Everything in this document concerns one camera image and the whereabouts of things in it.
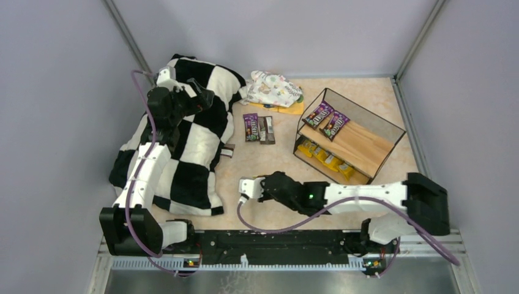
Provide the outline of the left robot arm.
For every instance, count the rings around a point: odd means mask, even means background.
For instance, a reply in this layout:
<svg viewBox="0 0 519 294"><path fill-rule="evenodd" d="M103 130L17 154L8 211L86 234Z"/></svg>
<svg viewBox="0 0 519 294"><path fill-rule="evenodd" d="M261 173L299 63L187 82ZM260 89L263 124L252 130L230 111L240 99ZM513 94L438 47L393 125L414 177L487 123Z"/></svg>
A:
<svg viewBox="0 0 519 294"><path fill-rule="evenodd" d="M178 125L212 106L213 91L194 78L187 85L194 96L173 80L157 82L144 98L148 124L135 165L120 196L111 207L102 208L99 216L111 255L161 257L165 248L186 242L194 231L188 220L160 224L150 212L161 174L177 144Z"/></svg>

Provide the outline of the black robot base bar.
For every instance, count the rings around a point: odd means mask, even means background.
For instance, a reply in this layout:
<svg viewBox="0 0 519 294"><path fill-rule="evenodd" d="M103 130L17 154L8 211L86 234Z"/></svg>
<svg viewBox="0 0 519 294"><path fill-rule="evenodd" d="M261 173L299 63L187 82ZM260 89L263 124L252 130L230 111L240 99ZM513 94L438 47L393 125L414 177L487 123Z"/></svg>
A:
<svg viewBox="0 0 519 294"><path fill-rule="evenodd" d="M202 263L235 264L246 255L254 265L323 265L349 263L351 258L388 257L396 240L386 245L347 230L293 230L264 234L251 230L197 230L187 241L168 246L167 255L192 254Z"/></svg>

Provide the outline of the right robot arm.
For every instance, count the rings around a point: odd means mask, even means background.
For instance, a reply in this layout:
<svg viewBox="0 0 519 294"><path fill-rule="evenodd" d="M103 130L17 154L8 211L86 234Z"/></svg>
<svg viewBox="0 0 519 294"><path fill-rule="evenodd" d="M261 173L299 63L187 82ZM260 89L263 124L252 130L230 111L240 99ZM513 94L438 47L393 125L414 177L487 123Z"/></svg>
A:
<svg viewBox="0 0 519 294"><path fill-rule="evenodd" d="M379 185L345 185L326 181L300 183L283 171L252 182L252 198L275 200L308 217L352 212L380 213L364 221L365 239L388 244L417 233L436 252L448 256L436 240L450 233L448 193L421 173L411 172L403 181Z"/></svg>

